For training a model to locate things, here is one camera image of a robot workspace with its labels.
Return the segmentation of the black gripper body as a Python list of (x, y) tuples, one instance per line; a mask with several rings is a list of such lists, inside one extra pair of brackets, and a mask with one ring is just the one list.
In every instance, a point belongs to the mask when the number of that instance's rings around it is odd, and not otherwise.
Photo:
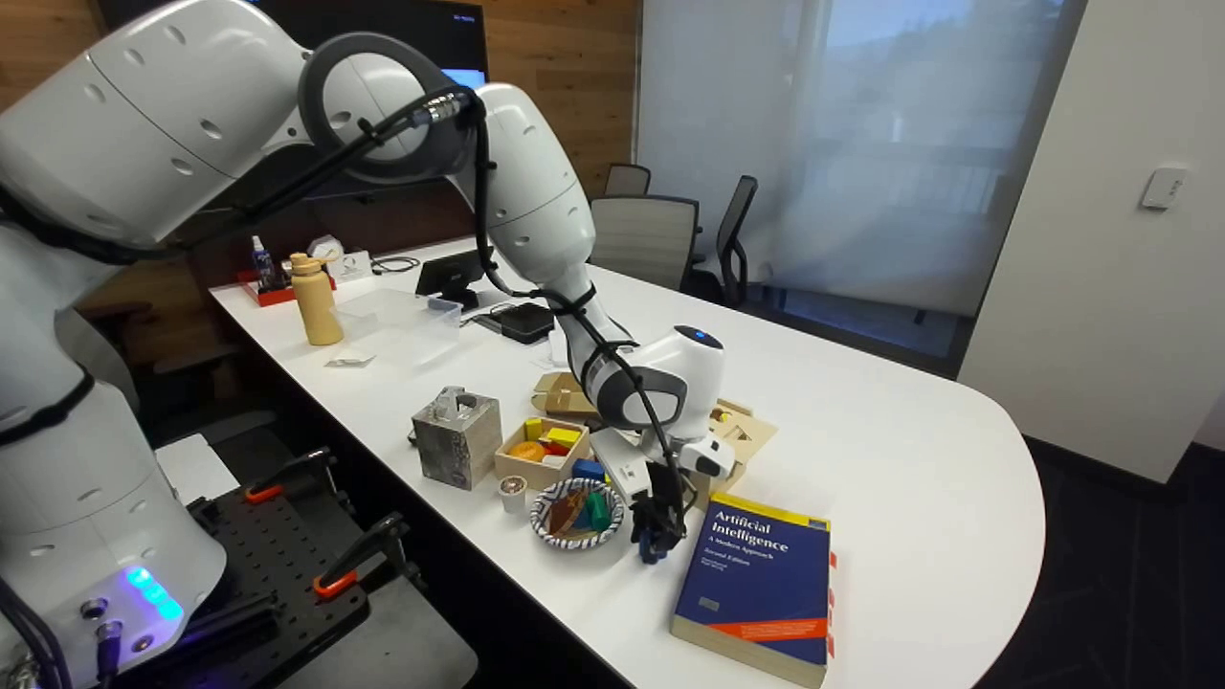
[(632, 496), (632, 540), (682, 540), (692, 487), (666, 463), (645, 466), (645, 489)]

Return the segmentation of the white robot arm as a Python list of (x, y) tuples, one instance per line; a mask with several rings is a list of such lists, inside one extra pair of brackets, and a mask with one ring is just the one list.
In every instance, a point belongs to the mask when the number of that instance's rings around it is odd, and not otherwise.
[(483, 258), (553, 311), (595, 413), (650, 434), (669, 472), (728, 466), (708, 434), (719, 343), (676, 328), (639, 347), (617, 334), (590, 278), (590, 199), (520, 88), (463, 88), (391, 34), (305, 49), (248, 0), (167, 0), (0, 115), (2, 621), (16, 633), (77, 635), (84, 605), (125, 605), (132, 633), (172, 638), (218, 584), (222, 549), (172, 496), (119, 392), (66, 356), (53, 318), (284, 148), (313, 166), (257, 216), (338, 172), (451, 179)]

